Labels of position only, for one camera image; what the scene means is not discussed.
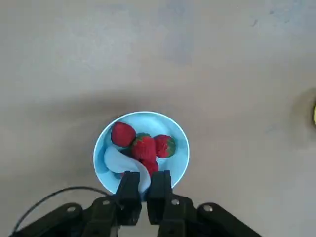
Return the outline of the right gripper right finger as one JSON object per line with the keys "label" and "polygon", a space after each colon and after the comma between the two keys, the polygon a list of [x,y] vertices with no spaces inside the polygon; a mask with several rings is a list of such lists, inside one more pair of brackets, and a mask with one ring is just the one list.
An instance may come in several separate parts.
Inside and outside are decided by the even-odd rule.
{"label": "right gripper right finger", "polygon": [[258,237],[259,234],[221,206],[207,202],[194,208],[190,198],[173,193],[169,171],[155,172],[147,191],[151,225],[159,237]]}

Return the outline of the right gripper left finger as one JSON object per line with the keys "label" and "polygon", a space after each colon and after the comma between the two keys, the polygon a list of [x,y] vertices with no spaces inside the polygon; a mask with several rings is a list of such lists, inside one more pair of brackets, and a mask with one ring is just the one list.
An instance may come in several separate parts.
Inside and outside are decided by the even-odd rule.
{"label": "right gripper left finger", "polygon": [[[125,172],[114,195],[104,191],[74,186],[56,191],[34,204],[15,224],[14,237],[116,237],[121,226],[136,225],[142,209],[138,191],[140,174]],[[20,228],[23,220],[49,198],[65,191],[88,190],[102,194],[92,205],[83,209],[78,203],[70,202],[47,213],[27,226]]]}

